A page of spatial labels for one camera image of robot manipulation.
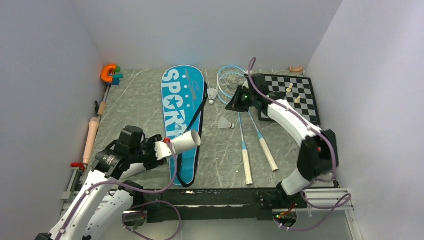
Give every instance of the white wall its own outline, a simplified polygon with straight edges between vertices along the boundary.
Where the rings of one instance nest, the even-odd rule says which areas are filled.
[[[59,219],[102,99],[102,62],[70,0],[0,9],[0,239],[31,240]]]
[[[104,61],[285,69],[308,65],[342,0],[73,0]]]
[[[421,0],[344,0],[306,71],[366,240],[423,238],[423,13]]]

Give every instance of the white racket grip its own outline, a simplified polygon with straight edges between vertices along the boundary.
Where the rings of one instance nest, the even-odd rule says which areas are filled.
[[[249,162],[249,154],[246,149],[243,149],[241,152],[243,155],[244,174],[246,175],[246,185],[252,185],[253,179],[252,179],[251,164]]]
[[[276,164],[276,161],[271,154],[270,149],[268,148],[267,142],[264,138],[259,139],[260,145],[262,146],[263,152],[265,153],[266,159],[268,159],[268,163],[271,166],[273,172],[277,171],[279,168]]]

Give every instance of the gray marble table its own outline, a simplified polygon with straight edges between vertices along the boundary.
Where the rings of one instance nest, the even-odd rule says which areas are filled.
[[[156,134],[165,136],[161,80],[166,69],[132,69],[121,72],[124,78],[121,79],[120,85],[111,87],[107,97],[105,113],[98,129],[91,159],[111,141],[117,139],[121,130],[128,125],[142,128],[147,137]],[[201,69],[201,72],[209,87],[216,88],[218,69]],[[293,75],[286,70],[258,69],[257,72]],[[239,126],[235,129],[217,128],[222,116],[236,123],[238,115],[236,112],[225,110],[225,105],[217,98],[215,104],[207,103],[204,108],[199,164],[195,183],[191,189],[272,188],[296,169],[299,147],[295,140],[277,123],[259,121],[258,112],[253,108],[251,112],[279,170],[271,171],[252,121],[247,113],[243,113],[241,118],[244,139],[254,182],[253,185],[246,186],[240,128]],[[163,188],[170,181],[169,165],[134,175],[130,180],[144,188]]]

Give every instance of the red clamp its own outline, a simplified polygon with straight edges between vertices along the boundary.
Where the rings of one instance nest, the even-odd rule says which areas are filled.
[[[70,166],[72,168],[80,168],[82,170],[82,172],[86,171],[86,166],[84,166],[84,164],[82,162],[73,162],[70,164]]]

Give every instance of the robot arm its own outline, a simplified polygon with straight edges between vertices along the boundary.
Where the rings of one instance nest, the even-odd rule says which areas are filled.
[[[288,178],[277,185],[277,191],[282,200],[290,202],[292,196],[298,195],[302,189],[309,186],[318,176],[326,174],[332,169],[330,148],[316,133],[324,135],[329,140],[335,152],[336,165],[339,165],[336,135],[331,130],[324,131],[318,126],[311,124],[301,115],[294,115],[293,112],[295,110],[286,100],[281,99],[279,92],[269,91],[263,74],[254,74],[251,77],[255,86],[263,94],[284,107],[262,97],[254,90],[250,81],[247,80],[247,84],[237,88],[234,97],[225,109],[235,112],[247,112],[250,107],[255,107],[276,121],[295,139],[300,147],[297,168]]]
[[[83,196],[95,184],[118,182],[119,179],[127,178],[142,170],[151,170],[163,165],[166,158],[172,155],[168,145],[162,142],[160,135],[149,139],[145,139],[144,136],[141,128],[126,126],[118,140],[113,141],[95,156],[86,182],[69,210],[49,233],[40,233],[35,240],[82,240],[83,236],[98,238],[114,220],[122,216],[122,209],[128,209],[135,202],[138,204],[138,201],[134,201],[134,196],[137,196],[135,193],[120,188],[116,192],[118,194],[116,197],[120,198],[122,195],[121,202],[116,202],[113,198],[108,202],[111,206],[106,205],[95,214],[99,204],[112,188],[112,184],[99,185],[87,196]],[[197,132],[189,131],[173,139],[171,144],[175,154],[179,155],[188,149],[200,146],[201,140]],[[70,215],[72,217],[64,228],[64,222]]]

